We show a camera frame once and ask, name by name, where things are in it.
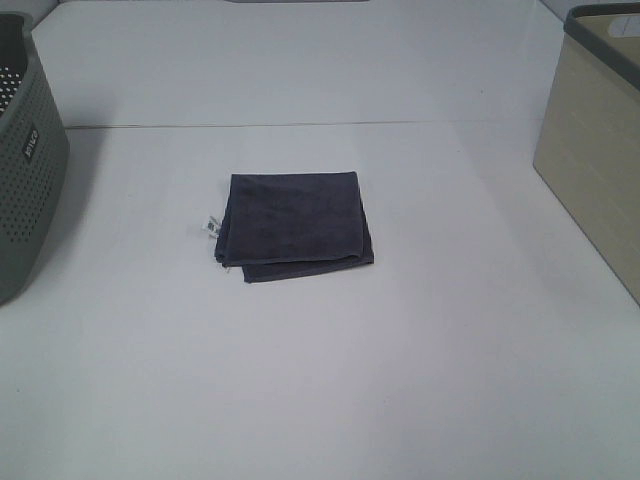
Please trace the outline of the grey perforated plastic basket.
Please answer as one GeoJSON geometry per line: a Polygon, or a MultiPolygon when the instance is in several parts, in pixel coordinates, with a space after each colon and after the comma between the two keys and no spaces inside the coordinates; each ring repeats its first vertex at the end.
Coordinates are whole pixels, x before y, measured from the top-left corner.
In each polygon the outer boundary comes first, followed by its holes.
{"type": "Polygon", "coordinates": [[[69,141],[32,37],[1,14],[1,302],[24,289],[56,212],[69,141]]]}

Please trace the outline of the dark grey towel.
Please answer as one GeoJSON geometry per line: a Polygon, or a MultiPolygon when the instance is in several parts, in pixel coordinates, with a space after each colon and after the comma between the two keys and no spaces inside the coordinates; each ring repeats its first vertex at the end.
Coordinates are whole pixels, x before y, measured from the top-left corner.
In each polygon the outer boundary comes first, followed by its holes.
{"type": "Polygon", "coordinates": [[[234,174],[223,217],[203,229],[247,283],[370,265],[374,251],[357,173],[234,174]]]}

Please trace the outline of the beige plastic storage bin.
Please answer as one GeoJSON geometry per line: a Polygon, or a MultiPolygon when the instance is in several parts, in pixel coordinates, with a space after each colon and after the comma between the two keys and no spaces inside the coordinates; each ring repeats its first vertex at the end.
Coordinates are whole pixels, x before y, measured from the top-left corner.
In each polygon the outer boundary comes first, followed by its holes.
{"type": "Polygon", "coordinates": [[[613,33],[624,21],[638,3],[568,11],[533,168],[637,299],[639,38],[613,33]]]}

